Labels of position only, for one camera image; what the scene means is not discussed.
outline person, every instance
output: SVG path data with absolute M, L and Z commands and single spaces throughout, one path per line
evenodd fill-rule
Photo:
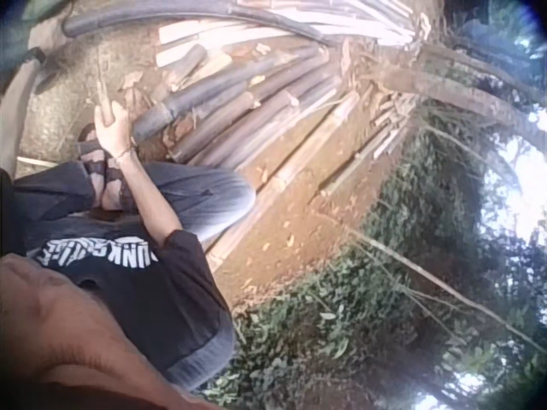
M 33 38 L 32 50 L 54 49 L 44 47 L 51 35 Z M 21 68 L 26 79 L 35 60 Z M 3 107 L 29 92 L 14 82 Z M 141 164 L 127 111 L 112 109 L 106 126 L 96 108 L 79 161 L 14 182 L 0 171 L 3 386 L 20 408 L 217 408 L 189 394 L 234 347 L 201 242 L 242 218 L 255 192 L 227 170 Z M 20 132 L 20 112 L 0 108 L 0 118 L 14 115 Z M 123 214 L 82 214 L 93 208 Z

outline soil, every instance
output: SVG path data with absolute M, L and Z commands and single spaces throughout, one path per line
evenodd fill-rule
M 105 3 L 110 1 L 79 1 L 74 12 L 97 9 Z M 57 163 L 76 157 L 75 140 L 83 126 L 91 122 L 97 99 L 98 62 L 103 67 L 103 77 L 112 98 L 124 102 L 126 91 L 121 90 L 121 86 L 126 75 L 134 72 L 144 73 L 138 89 L 150 94 L 162 76 L 154 62 L 159 48 L 157 29 L 167 23 L 165 20 L 124 25 L 73 41 L 58 56 L 63 73 L 54 86 L 30 101 L 20 155 Z M 293 42 L 298 45 L 301 41 L 295 39 Z M 262 43 L 275 48 L 279 40 L 277 42 Z M 287 42 L 288 39 L 283 40 L 284 47 L 287 47 Z M 252 47 L 253 44 L 247 44 L 231 52 L 240 56 L 246 50 L 253 50 Z M 360 77 L 371 61 L 360 50 L 377 56 L 381 50 L 361 40 L 354 43 L 352 49 L 354 67 L 350 84 L 363 92 L 368 82 Z M 256 158 L 243 174 L 260 189 L 331 107 L 324 107 L 302 121 L 290 134 Z M 371 117 L 369 111 L 363 104 L 354 110 L 348 122 L 336 131 L 215 274 L 219 288 L 234 307 L 241 309 L 263 301 L 280 286 L 336 254 L 341 243 L 346 241 L 344 232 L 321 214 L 351 227 L 361 224 L 375 202 L 382 181 L 397 162 L 397 150 L 392 155 L 384 154 L 374 164 L 362 164 L 332 197 L 323 198 L 318 191 L 324 181 L 366 142 Z M 149 157 L 161 157 L 165 153 L 160 143 L 152 143 L 149 150 L 154 149 L 158 150 L 157 153 Z M 42 169 L 19 163 L 18 176 Z

